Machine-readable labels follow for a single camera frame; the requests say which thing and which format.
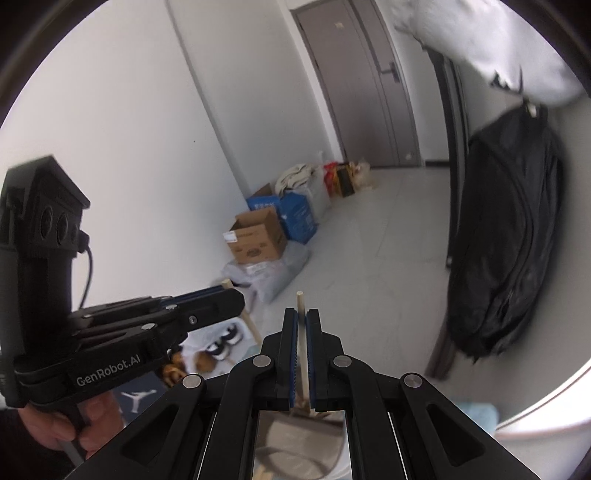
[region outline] cardboard box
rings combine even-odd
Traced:
[[[232,229],[223,236],[240,264],[278,260],[287,245],[273,207],[237,215]]]
[[[282,198],[273,194],[271,186],[265,185],[252,197],[246,199],[250,210],[275,207],[281,226],[289,240],[306,244],[316,233],[316,223],[304,195],[286,193]]]

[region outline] baseboard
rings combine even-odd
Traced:
[[[449,160],[425,160],[426,167],[449,167]]]

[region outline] door handle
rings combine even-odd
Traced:
[[[396,83],[400,83],[400,75],[398,74],[398,69],[396,68],[396,63],[393,61],[390,62],[390,69],[389,70],[381,70],[380,73],[391,73],[392,77],[394,77],[394,81]]]

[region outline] screw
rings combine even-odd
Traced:
[[[404,384],[410,388],[418,388],[423,384],[423,379],[416,374],[409,374],[404,377]]]
[[[333,363],[337,366],[337,367],[348,367],[353,361],[346,355],[337,355],[334,360]]]
[[[252,359],[252,363],[255,367],[266,367],[271,364],[271,359],[266,355],[257,355]]]
[[[183,378],[183,386],[185,388],[197,388],[201,385],[201,377],[199,375],[191,374]]]

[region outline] jordan logo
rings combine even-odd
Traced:
[[[133,401],[132,407],[131,407],[131,413],[139,413],[138,412],[139,402],[141,402],[143,398],[148,397],[149,395],[152,395],[156,392],[157,392],[157,390],[150,390],[149,392],[132,392],[132,393],[121,392],[121,395],[129,397]]]

